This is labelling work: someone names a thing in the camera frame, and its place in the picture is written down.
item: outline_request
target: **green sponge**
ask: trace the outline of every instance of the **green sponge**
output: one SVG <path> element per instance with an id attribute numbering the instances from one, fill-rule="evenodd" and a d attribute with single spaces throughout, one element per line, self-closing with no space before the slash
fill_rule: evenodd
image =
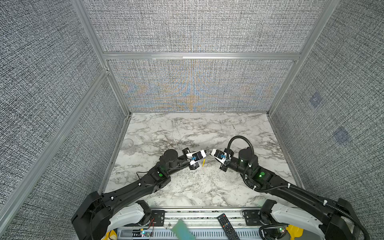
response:
<path id="1" fill-rule="evenodd" d="M 195 240 L 195 236 L 189 232 L 187 225 L 185 225 L 184 221 L 179 219 L 178 222 L 171 229 L 173 233 L 176 234 L 179 240 Z"/>

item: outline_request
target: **red wire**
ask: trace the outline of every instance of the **red wire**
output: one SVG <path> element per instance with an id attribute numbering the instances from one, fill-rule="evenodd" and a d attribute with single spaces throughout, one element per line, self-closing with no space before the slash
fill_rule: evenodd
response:
<path id="1" fill-rule="evenodd" d="M 151 227 L 151 223 L 153 222 L 154 218 L 149 222 L 147 230 Z"/>

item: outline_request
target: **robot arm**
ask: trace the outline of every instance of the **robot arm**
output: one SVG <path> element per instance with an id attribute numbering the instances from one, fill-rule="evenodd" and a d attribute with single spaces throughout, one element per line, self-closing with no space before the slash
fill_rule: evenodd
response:
<path id="1" fill-rule="evenodd" d="M 230 143 L 236 138 L 244 139 L 250 145 L 247 149 L 239 151 L 238 158 L 233 157 L 233 151 L 230 150 Z M 369 239 L 367 231 L 349 202 L 341 198 L 333 201 L 315 195 L 259 166 L 252 145 L 242 136 L 233 137 L 230 143 L 224 152 L 216 149 L 211 152 L 211 155 L 221 163 L 221 170 L 227 171 L 231 168 L 239 172 L 244 183 L 254 191 L 270 193 L 298 207 L 290 208 L 276 201 L 267 200 L 259 212 L 260 220 L 264 224 L 292 224 L 314 232 L 326 240 L 357 240 L 360 231 L 366 240 Z"/>
<path id="2" fill-rule="evenodd" d="M 183 153 L 178 157 L 176 150 L 168 149 L 139 180 L 109 193 L 90 193 L 71 220 L 79 240 L 101 239 L 111 229 L 129 223 L 146 225 L 152 212 L 146 202 L 126 206 L 165 187 L 171 181 L 171 174 L 186 167 L 197 169 L 198 161 L 206 156 L 204 150 L 190 152 L 186 148 Z"/>
<path id="3" fill-rule="evenodd" d="M 244 139 L 249 147 L 240 150 L 238 158 L 235 158 L 230 145 L 237 138 Z M 344 199 L 336 202 L 317 196 L 259 166 L 258 157 L 245 137 L 233 137 L 224 152 L 214 149 L 211 155 L 221 163 L 221 170 L 227 171 L 231 168 L 239 172 L 245 185 L 254 191 L 270 193 L 297 206 L 291 208 L 267 200 L 259 211 L 260 220 L 267 226 L 292 224 L 314 232 L 326 240 L 357 240 L 362 231 L 365 240 L 369 240 L 367 231 L 349 202 Z M 145 226 L 152 211 L 144 201 L 134 202 L 167 185 L 172 173 L 186 167 L 190 170 L 197 169 L 198 161 L 205 156 L 205 151 L 190 152 L 186 148 L 183 150 L 183 156 L 178 157 L 176 150 L 169 149 L 139 180 L 113 192 L 102 195 L 97 192 L 89 194 L 72 217 L 72 225 L 79 240 L 101 239 L 111 229 L 130 223 Z"/>

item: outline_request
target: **clear plastic cup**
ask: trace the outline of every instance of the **clear plastic cup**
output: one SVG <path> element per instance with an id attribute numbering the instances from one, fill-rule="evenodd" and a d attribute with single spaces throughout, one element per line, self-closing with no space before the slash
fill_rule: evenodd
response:
<path id="1" fill-rule="evenodd" d="M 136 146 L 133 144 L 132 139 L 124 139 L 121 144 L 121 150 L 127 155 L 133 155 L 136 152 Z"/>

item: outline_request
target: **tv remote control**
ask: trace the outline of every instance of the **tv remote control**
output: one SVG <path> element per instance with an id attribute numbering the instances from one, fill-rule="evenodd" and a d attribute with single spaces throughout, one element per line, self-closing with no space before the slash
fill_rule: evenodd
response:
<path id="1" fill-rule="evenodd" d="M 229 222 L 229 220 L 225 216 L 225 214 L 218 216 L 217 220 L 219 221 L 221 227 L 224 229 L 224 232 L 227 235 L 229 240 L 238 240 L 239 239 L 239 236 L 235 232 L 234 228 L 232 227 L 232 224 Z"/>

